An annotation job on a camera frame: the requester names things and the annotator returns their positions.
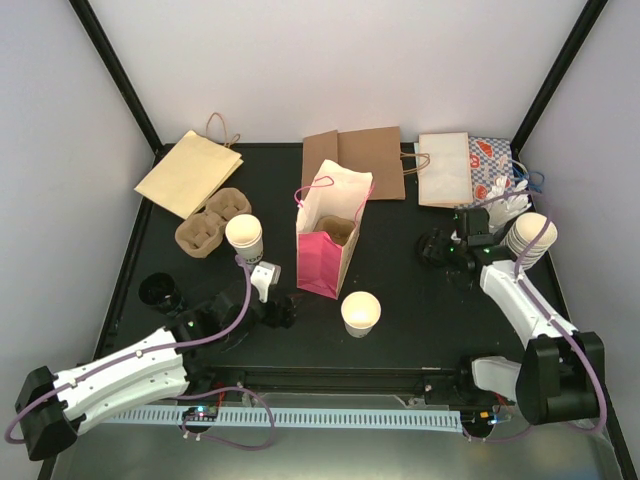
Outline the cake print paper bag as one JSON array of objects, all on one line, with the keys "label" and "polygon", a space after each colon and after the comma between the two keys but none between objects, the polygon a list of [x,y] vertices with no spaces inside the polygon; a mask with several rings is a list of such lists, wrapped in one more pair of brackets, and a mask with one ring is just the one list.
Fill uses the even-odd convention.
[{"label": "cake print paper bag", "polygon": [[373,175],[324,160],[312,182],[294,193],[297,287],[336,299],[373,192]]}]

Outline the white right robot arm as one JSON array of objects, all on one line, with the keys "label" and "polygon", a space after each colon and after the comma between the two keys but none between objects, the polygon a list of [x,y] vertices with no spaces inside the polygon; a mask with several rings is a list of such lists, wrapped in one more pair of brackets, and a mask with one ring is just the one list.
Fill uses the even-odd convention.
[{"label": "white right robot arm", "polygon": [[476,282],[518,335],[524,355],[514,362],[498,355],[462,360],[454,379],[457,396],[479,402],[488,393],[516,404],[531,425],[592,420],[601,431],[608,408],[604,391],[604,344],[580,332],[536,289],[508,246],[489,230],[482,207],[457,209],[455,229],[422,235],[417,256],[432,267],[449,267],[466,283]]}]

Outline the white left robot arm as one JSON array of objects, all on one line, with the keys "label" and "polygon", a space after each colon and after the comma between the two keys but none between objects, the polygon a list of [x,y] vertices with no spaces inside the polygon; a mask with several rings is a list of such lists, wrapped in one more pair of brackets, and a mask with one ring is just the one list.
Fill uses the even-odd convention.
[{"label": "white left robot arm", "polygon": [[16,400],[30,460],[53,457],[124,411],[158,400],[207,397],[214,388],[210,357],[242,342],[253,328],[290,327],[294,302],[279,291],[221,293],[179,313],[143,340],[93,363],[52,373],[31,371]]}]

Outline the white paper coffee cup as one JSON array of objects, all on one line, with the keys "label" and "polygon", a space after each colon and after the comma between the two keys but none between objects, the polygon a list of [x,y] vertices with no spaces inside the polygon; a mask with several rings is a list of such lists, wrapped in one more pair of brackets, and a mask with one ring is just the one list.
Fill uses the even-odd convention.
[{"label": "white paper coffee cup", "polygon": [[255,265],[262,260],[264,252],[262,234],[259,219],[251,214],[236,215],[225,228],[227,241],[249,265]]}]

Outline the white plastic cutlery bunch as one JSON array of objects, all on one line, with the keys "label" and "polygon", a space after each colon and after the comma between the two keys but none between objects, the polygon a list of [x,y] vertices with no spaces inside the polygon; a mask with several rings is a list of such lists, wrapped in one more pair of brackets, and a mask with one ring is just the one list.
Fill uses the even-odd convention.
[{"label": "white plastic cutlery bunch", "polygon": [[490,220],[494,224],[506,222],[528,210],[531,207],[530,197],[526,193],[528,186],[527,179],[513,183],[505,175],[497,177],[484,205]]}]

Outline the stack of paper cups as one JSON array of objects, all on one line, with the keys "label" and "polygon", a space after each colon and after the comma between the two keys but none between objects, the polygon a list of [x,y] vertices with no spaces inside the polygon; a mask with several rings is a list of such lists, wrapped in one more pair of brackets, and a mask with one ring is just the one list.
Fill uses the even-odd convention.
[{"label": "stack of paper cups", "polygon": [[535,265],[555,243],[558,231],[546,216],[535,212],[520,215],[501,244],[520,259],[519,268],[528,270]]}]

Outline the white paper bag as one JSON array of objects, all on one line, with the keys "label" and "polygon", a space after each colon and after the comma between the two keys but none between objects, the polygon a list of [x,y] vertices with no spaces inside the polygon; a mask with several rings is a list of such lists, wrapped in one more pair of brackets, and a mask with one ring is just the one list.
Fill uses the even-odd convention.
[{"label": "white paper bag", "polygon": [[466,132],[420,134],[413,153],[402,152],[408,165],[405,175],[415,174],[418,204],[455,208],[473,201],[469,136]]}]

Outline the red blue patterned bag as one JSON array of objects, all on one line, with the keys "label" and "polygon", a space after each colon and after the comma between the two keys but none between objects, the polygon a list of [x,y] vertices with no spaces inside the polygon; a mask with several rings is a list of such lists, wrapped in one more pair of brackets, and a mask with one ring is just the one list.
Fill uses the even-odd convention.
[{"label": "red blue patterned bag", "polygon": [[472,178],[472,205],[486,200],[493,187],[501,185],[512,191],[522,181],[529,190],[541,192],[545,176],[529,170],[515,159],[508,139],[469,137],[469,160]]}]

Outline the brown pulp cup carrier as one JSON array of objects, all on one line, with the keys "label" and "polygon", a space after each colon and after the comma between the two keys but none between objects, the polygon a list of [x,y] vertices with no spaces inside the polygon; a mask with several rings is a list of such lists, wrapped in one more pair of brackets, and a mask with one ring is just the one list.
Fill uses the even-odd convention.
[{"label": "brown pulp cup carrier", "polygon": [[205,202],[202,212],[191,215],[178,226],[175,241],[190,257],[204,259],[220,246],[231,219],[251,213],[251,204],[240,190],[222,188]]}]

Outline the stack of black lids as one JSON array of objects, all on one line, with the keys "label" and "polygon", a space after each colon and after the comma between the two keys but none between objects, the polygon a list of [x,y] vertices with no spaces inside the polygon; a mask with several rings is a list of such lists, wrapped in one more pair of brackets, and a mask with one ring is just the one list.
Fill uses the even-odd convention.
[{"label": "stack of black lids", "polygon": [[186,301],[173,277],[164,272],[149,275],[139,285],[138,297],[154,311],[176,316],[186,309]]}]

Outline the brown kraft paper bag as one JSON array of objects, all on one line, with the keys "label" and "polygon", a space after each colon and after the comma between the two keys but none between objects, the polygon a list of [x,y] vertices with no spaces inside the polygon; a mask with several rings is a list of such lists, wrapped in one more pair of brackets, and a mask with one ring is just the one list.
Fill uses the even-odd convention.
[{"label": "brown kraft paper bag", "polygon": [[303,139],[301,185],[310,185],[324,160],[355,172],[371,172],[375,188],[371,200],[406,198],[398,126],[328,131]]}]

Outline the white perforated front rail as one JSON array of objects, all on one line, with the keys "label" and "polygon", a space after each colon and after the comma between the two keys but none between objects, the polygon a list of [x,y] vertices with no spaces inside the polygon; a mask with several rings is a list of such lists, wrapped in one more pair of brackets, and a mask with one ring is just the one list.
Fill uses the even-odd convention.
[{"label": "white perforated front rail", "polygon": [[147,405],[120,413],[108,424],[409,430],[460,433],[460,414],[446,410],[319,409]]}]

